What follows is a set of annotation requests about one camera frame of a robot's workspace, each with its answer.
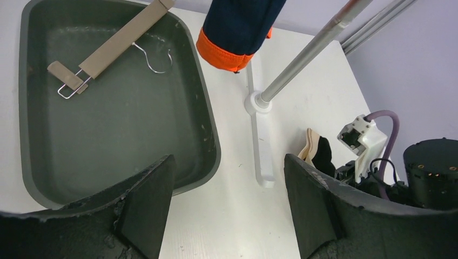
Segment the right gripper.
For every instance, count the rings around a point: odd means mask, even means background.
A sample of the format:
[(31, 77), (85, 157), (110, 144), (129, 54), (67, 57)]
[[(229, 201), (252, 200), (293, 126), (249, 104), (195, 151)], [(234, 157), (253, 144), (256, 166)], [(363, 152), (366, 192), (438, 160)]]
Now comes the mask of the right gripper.
[(374, 166), (360, 183), (355, 161), (332, 178), (287, 154), (284, 176), (301, 258), (457, 258), (457, 211), (415, 208), (408, 186), (383, 183)]

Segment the navy orange underwear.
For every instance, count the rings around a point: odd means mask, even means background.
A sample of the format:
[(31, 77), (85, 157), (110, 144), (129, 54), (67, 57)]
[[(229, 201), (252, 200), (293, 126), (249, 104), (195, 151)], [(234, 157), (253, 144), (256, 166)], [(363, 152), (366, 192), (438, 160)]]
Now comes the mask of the navy orange underwear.
[(212, 1), (196, 48), (213, 67), (237, 73), (244, 69), (265, 39), (285, 0)]

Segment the black underwear white waistband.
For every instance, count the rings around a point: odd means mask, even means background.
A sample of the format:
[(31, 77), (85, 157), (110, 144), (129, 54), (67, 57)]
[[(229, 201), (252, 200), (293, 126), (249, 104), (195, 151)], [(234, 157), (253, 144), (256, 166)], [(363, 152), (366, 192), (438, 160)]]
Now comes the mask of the black underwear white waistband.
[(334, 177), (336, 167), (332, 163), (329, 141), (311, 128), (306, 131), (306, 145), (298, 157), (317, 170)]

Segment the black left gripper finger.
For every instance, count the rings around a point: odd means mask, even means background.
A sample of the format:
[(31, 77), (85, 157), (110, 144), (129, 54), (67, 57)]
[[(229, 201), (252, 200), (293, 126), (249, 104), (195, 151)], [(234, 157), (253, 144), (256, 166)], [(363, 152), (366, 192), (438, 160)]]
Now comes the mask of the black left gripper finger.
[(175, 173), (166, 155), (60, 209), (1, 212), (1, 258), (158, 258)]

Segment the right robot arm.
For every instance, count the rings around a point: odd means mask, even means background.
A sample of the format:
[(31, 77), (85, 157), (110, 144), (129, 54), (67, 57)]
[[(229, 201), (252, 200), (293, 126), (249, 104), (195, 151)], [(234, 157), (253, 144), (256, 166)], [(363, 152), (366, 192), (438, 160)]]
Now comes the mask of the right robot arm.
[(293, 154), (284, 175), (301, 258), (457, 258), (457, 141), (409, 146), (391, 197), (354, 187)]

